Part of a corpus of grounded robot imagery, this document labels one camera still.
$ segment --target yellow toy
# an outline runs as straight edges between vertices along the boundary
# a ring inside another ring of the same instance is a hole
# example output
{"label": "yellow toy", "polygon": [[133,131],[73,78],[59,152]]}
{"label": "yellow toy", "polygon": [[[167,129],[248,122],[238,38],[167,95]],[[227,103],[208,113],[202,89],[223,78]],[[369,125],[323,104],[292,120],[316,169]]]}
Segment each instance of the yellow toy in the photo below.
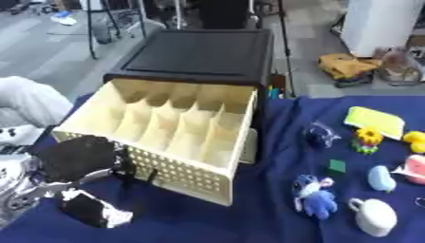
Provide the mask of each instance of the yellow toy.
{"label": "yellow toy", "polygon": [[361,143],[371,146],[379,145],[383,140],[381,133],[373,127],[361,128],[357,130],[356,135]]}
{"label": "yellow toy", "polygon": [[357,152],[364,155],[371,155],[378,151],[378,145],[382,142],[383,136],[373,127],[358,129],[352,145]]}
{"label": "yellow toy", "polygon": [[425,153],[425,133],[422,132],[409,132],[403,137],[404,141],[411,143],[410,148],[414,153]]}

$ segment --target yellow flower toy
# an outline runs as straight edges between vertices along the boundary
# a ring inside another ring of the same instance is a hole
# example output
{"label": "yellow flower toy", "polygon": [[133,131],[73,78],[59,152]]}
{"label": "yellow flower toy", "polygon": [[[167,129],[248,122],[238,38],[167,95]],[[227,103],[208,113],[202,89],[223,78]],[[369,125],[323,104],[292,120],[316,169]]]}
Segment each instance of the yellow flower toy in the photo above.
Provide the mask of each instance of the yellow flower toy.
{"label": "yellow flower toy", "polygon": [[364,127],[357,130],[356,136],[361,143],[367,145],[379,145],[383,140],[381,133],[373,127]]}
{"label": "yellow flower toy", "polygon": [[363,127],[356,131],[352,145],[357,152],[371,155],[378,151],[378,145],[382,143],[383,136],[373,127]]}

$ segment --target yellow sponge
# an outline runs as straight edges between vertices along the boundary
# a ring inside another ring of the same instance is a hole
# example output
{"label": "yellow sponge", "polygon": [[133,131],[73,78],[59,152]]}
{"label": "yellow sponge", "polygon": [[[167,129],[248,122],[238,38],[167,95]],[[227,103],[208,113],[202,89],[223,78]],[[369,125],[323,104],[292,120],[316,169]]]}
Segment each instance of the yellow sponge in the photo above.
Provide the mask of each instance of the yellow sponge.
{"label": "yellow sponge", "polygon": [[344,123],[358,128],[373,127],[393,140],[401,140],[405,124],[398,116],[361,106],[350,107]]}

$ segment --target black storage drawer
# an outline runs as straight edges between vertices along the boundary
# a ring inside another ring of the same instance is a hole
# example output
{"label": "black storage drawer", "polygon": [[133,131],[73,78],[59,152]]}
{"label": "black storage drawer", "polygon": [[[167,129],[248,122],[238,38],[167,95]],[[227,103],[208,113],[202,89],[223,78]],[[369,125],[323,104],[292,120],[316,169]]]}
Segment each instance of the black storage drawer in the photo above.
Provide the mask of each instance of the black storage drawer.
{"label": "black storage drawer", "polygon": [[269,30],[162,30],[137,45],[103,77],[257,88],[252,126],[265,116],[272,60]]}

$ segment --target white box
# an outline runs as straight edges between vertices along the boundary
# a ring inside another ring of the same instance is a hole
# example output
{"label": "white box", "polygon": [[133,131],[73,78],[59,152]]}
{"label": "white box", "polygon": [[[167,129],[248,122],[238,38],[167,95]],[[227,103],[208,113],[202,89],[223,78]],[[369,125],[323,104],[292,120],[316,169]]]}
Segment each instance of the white box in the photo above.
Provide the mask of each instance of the white box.
{"label": "white box", "polygon": [[357,57],[404,47],[425,0],[350,0],[342,40]]}

